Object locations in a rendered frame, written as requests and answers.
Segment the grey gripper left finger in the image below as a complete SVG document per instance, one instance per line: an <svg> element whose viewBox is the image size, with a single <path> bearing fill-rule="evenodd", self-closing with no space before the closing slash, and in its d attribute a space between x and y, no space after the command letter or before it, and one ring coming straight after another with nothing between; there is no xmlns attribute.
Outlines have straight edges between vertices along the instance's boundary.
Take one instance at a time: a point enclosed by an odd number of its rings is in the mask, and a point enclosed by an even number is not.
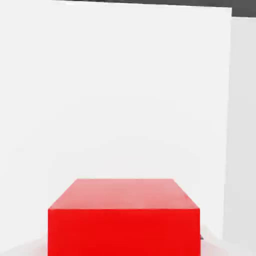
<svg viewBox="0 0 256 256"><path fill-rule="evenodd" d="M40 239L15 246L0 253L0 256L48 256L48 240L46 236Z"/></svg>

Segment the small red cube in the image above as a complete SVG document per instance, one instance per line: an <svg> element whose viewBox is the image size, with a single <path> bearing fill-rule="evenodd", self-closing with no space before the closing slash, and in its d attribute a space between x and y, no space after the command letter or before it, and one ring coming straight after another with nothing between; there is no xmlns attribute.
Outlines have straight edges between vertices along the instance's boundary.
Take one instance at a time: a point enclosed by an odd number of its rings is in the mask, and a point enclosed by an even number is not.
<svg viewBox="0 0 256 256"><path fill-rule="evenodd" d="M77 179L47 234L47 256L201 256L200 208L173 179Z"/></svg>

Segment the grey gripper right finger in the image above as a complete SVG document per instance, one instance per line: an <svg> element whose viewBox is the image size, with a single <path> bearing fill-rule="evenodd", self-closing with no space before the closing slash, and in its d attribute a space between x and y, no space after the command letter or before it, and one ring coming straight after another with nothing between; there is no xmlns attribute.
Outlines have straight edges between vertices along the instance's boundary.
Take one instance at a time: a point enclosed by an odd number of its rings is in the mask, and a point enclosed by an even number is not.
<svg viewBox="0 0 256 256"><path fill-rule="evenodd" d="M200 226L200 235L200 256L253 256L247 248L218 239L205 225Z"/></svg>

